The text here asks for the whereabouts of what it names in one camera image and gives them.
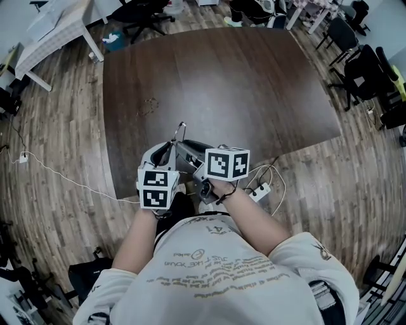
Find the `black high-back office chair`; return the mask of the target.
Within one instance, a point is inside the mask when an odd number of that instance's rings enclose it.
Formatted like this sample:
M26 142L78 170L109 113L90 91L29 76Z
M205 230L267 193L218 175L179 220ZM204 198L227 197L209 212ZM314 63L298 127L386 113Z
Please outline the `black high-back office chair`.
M362 27L364 18L369 13L369 5L364 0L354 0L350 5L342 6L344 16L348 25L357 33L366 36L366 30L370 31L368 26Z
M378 98L384 110L390 110L402 102L399 91L393 84L398 78L382 47L372 49L369 45L362 46L358 56L346 61L344 72L332 68L341 80L330 83L328 88L337 88L346 92L345 111L357 106L360 102Z

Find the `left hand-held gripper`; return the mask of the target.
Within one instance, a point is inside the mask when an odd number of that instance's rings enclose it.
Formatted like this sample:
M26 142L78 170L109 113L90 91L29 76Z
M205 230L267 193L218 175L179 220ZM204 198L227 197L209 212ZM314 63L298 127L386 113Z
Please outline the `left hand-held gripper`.
M179 179L175 145L162 142L148 149L141 158L136 181L141 208L168 210Z

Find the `person's left forearm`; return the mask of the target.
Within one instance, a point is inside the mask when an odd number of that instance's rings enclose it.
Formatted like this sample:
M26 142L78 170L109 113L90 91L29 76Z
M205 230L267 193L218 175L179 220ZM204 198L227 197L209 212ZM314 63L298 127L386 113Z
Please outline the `person's left forearm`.
M139 274L154 253L157 219L149 209L139 209L117 252L112 268Z

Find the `black metal-leg chair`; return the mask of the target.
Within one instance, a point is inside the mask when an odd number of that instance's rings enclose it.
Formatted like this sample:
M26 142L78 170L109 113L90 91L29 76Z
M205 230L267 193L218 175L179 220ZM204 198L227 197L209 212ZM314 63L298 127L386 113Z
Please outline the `black metal-leg chair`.
M358 39L355 35L355 31L350 27L350 25L342 18L334 18L327 28L327 32L323 32L323 38L316 47L319 49L324 41L328 38L331 39L327 48L331 44L335 44L341 51L341 53L329 64L333 66L335 63L341 62L350 52L352 52L358 46Z

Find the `thin bent metal wire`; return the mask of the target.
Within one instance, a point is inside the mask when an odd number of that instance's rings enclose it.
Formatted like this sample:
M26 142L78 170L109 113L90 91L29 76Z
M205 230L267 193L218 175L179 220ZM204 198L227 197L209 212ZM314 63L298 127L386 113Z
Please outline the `thin bent metal wire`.
M187 124L180 122L171 138L171 143L182 142L185 139Z

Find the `person's right forearm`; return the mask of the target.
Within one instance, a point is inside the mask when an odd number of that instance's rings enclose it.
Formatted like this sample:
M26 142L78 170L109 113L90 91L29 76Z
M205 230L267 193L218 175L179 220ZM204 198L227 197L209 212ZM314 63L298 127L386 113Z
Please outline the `person's right forearm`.
M290 233L241 188L223 180L210 179L213 192L225 197L223 205L245 240L260 253L268 256Z

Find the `black mesh office chair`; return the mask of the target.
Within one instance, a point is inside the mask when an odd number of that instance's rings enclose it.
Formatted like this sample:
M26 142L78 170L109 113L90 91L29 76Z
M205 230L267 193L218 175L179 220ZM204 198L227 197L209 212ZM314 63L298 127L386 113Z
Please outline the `black mesh office chair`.
M158 28L157 24L166 20L172 23L176 21L175 17L164 13L164 8L169 4L169 0L119 1L122 5L111 14L111 18L117 22L128 24L122 28L125 36L129 35L129 29L138 28L132 36L130 44L134 44L145 29L165 36L166 33Z

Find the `small checkered cloth table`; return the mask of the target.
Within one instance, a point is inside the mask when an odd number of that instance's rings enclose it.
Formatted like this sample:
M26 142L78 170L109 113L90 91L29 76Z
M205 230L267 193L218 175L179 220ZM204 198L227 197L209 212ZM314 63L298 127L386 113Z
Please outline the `small checkered cloth table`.
M324 18L330 14L331 18L337 15L340 4L337 0L285 0L287 4L293 5L296 10L290 17L286 29L291 30L300 14L307 10L313 10L310 13L310 21L313 22L308 29L309 34L313 34L317 27L323 22Z

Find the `white table with checkered cloth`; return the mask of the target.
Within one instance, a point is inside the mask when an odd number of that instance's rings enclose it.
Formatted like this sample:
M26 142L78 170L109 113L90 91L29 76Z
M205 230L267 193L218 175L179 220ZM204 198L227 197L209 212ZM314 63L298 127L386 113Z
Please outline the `white table with checkered cloth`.
M78 0L64 11L56 27L51 32L25 47L14 68L15 77L21 81L27 76L40 87L50 92L52 86L34 74L32 68L78 37L83 37L98 61L103 62L104 56L84 23L85 18L90 15L92 9L96 10L104 23L108 23L106 16L102 14L95 0Z

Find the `person's white printed t-shirt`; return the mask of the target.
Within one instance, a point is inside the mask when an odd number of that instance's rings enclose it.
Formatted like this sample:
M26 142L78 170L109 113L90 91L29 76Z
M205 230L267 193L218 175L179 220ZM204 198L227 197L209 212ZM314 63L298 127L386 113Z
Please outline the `person's white printed t-shirt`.
M73 325L324 325L320 309L332 302L315 281L337 294L341 325L354 325L355 282L310 233L266 256L230 217L197 216L164 234L139 274L102 271Z

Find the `person's black trousers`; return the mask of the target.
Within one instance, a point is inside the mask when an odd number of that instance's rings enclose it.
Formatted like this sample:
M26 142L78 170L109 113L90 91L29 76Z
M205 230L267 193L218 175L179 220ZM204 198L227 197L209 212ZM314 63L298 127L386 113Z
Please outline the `person's black trousers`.
M198 214L192 198L182 192L177 192L169 209L169 216L160 219L157 222L155 235L167 231L174 227L178 222Z

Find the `clear water jug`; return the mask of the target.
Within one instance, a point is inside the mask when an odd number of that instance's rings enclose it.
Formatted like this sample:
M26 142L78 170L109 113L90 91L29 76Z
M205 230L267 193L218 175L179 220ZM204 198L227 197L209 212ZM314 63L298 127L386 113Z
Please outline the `clear water jug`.
M169 0L167 6L164 8L164 13L168 15L179 15L183 12L183 0Z

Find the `yellow side table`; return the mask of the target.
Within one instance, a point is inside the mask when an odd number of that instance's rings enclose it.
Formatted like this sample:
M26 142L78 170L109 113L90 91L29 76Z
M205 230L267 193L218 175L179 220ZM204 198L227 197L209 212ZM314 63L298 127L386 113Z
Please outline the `yellow side table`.
M392 65L391 68L398 78L396 81L393 81L393 84L399 91L402 101L406 102L406 81L404 80L403 76L401 75L400 71L397 69L395 65Z

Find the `black round stool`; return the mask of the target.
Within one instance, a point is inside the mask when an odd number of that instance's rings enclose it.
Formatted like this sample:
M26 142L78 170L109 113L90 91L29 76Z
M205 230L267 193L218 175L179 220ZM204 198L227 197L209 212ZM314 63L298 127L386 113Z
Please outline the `black round stool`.
M394 274L396 267L394 265L381 262L380 256L376 255L369 263L369 266L363 275L363 283L380 290L385 290L383 285L377 283L377 273L380 270Z

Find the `teal waste bin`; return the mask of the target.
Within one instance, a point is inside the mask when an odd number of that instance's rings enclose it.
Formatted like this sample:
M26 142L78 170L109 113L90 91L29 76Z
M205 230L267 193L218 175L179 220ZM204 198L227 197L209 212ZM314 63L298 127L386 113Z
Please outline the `teal waste bin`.
M120 30L113 31L101 39L108 52L114 52L126 47L126 37Z

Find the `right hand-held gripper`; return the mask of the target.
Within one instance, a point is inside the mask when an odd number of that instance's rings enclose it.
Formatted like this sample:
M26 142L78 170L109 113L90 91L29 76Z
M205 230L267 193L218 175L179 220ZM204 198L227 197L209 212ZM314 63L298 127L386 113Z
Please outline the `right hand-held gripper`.
M211 148L195 140L176 143L176 153L195 168L193 178L198 183L197 193L201 201L211 204L219 197L213 192L210 179L236 182L249 173L250 150L235 147Z

